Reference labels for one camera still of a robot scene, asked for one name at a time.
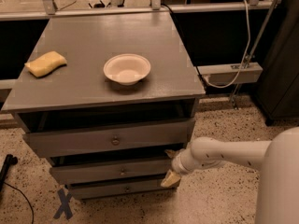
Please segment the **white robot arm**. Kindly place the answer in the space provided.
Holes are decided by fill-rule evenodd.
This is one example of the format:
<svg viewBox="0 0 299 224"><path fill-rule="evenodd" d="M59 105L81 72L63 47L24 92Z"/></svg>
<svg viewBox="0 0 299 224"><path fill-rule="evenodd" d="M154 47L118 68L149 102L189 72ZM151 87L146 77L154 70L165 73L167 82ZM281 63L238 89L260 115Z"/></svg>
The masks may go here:
<svg viewBox="0 0 299 224"><path fill-rule="evenodd" d="M255 224L299 224L299 127L271 141L221 142L199 137L187 148L166 154L172 161L163 187L225 161L247 166L260 172Z"/></svg>

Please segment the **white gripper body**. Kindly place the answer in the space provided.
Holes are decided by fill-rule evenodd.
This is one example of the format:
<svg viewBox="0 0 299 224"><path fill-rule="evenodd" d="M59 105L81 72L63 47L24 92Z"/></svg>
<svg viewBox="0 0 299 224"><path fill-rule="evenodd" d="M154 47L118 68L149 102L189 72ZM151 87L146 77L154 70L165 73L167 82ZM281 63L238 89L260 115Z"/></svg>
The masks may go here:
<svg viewBox="0 0 299 224"><path fill-rule="evenodd" d="M194 158L191 150L182 149L171 162L172 169L179 175L187 175L195 170Z"/></svg>

